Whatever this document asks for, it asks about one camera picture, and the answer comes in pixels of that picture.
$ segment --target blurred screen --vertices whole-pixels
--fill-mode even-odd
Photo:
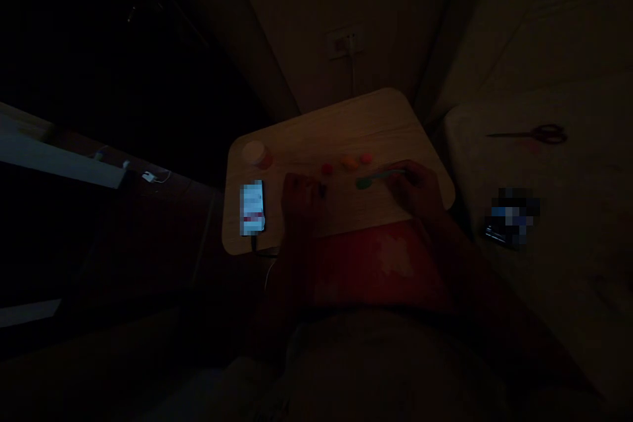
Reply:
[[[264,186],[261,180],[242,185],[239,195],[239,233],[258,235],[264,230]]]

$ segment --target orange clay ball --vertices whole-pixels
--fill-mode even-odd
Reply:
[[[341,157],[341,165],[348,171],[354,171],[358,168],[358,162],[354,160],[354,157],[351,155]]]

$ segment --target phone screen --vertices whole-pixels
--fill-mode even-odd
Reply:
[[[264,231],[264,183],[253,180],[242,185],[239,194],[239,233],[243,236],[258,235]]]

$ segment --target floor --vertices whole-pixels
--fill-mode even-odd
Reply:
[[[228,364],[241,347],[270,263],[224,251],[221,190],[72,131],[57,129],[47,141],[86,156],[100,151],[114,166],[128,160],[134,172],[104,216],[67,309],[186,291],[176,358],[198,366]],[[166,181],[147,183],[144,171]]]

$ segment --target scissors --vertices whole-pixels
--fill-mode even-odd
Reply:
[[[538,140],[539,142],[547,143],[547,144],[561,144],[567,141],[567,134],[564,133],[564,130],[560,125],[556,124],[546,124],[539,125],[535,127],[530,132],[518,132],[518,133],[502,133],[502,134],[489,134],[486,136],[491,137],[520,137],[520,136],[528,136],[533,138],[534,140]]]

